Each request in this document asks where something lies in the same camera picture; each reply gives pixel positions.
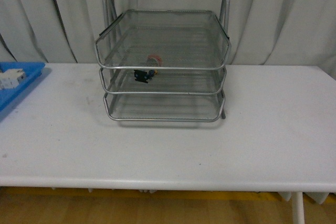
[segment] white curtain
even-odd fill
[[[211,9],[221,0],[116,0],[127,8]],[[336,0],[231,0],[228,63],[316,65],[336,79]],[[95,62],[102,0],[0,0],[0,60]]]

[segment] paper tray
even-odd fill
[[[214,122],[225,118],[224,92],[215,95],[108,94],[104,103],[115,121]]]
[[[226,63],[230,42],[213,12],[198,10],[128,10],[97,39],[98,63],[108,69],[218,70]]]
[[[217,94],[223,89],[226,68],[219,70],[159,70],[147,83],[135,80],[134,70],[100,69],[105,92],[110,94]]]

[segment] yellow floor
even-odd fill
[[[306,224],[335,224],[336,196],[304,197]],[[0,189],[0,223],[292,223],[277,193],[28,188]]]

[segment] white table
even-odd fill
[[[215,123],[114,122],[98,70],[47,64],[0,113],[0,186],[336,191],[336,81],[319,68],[227,66]]]

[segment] blue tray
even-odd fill
[[[0,62],[0,69],[2,72],[11,68],[22,68],[27,76],[16,88],[0,90],[0,111],[9,105],[11,101],[41,75],[44,66],[45,64],[43,62]]]

